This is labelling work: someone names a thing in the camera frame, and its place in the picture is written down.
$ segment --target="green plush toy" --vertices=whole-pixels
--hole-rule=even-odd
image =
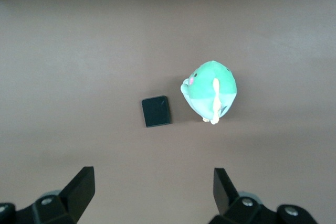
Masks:
[[[201,65],[185,79],[181,92],[204,122],[216,124],[231,107],[237,86],[231,71],[213,60]]]

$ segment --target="beige surface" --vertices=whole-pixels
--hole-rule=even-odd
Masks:
[[[96,171],[89,223],[198,223],[213,168],[275,210],[334,223],[336,0],[0,0],[0,201],[17,208]],[[180,85],[217,60],[236,77],[213,126]],[[147,129],[141,100],[169,98]]]

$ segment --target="screw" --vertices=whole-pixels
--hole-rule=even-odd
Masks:
[[[286,211],[286,213],[288,213],[289,215],[292,215],[292,216],[299,215],[299,213],[296,211],[296,209],[294,207],[285,207],[285,211]]]
[[[252,200],[250,200],[250,199],[248,199],[248,198],[244,198],[242,202],[243,202],[243,204],[244,204],[245,206],[247,206],[247,207],[251,207],[251,206],[253,206],[253,202],[252,202]]]
[[[7,205],[4,205],[4,206],[0,207],[0,212],[5,211],[7,207],[8,207]]]
[[[41,201],[41,204],[42,205],[47,205],[49,204],[50,202],[52,202],[53,198],[46,198],[44,200]]]

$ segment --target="plush toy head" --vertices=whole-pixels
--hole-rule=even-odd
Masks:
[[[231,107],[237,86],[227,67],[217,61],[209,61],[183,81],[181,91],[203,121],[216,124]]]

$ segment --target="plush toy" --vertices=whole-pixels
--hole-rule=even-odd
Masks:
[[[201,65],[185,79],[181,92],[204,122],[216,124],[231,107],[237,86],[231,71],[213,60]]]

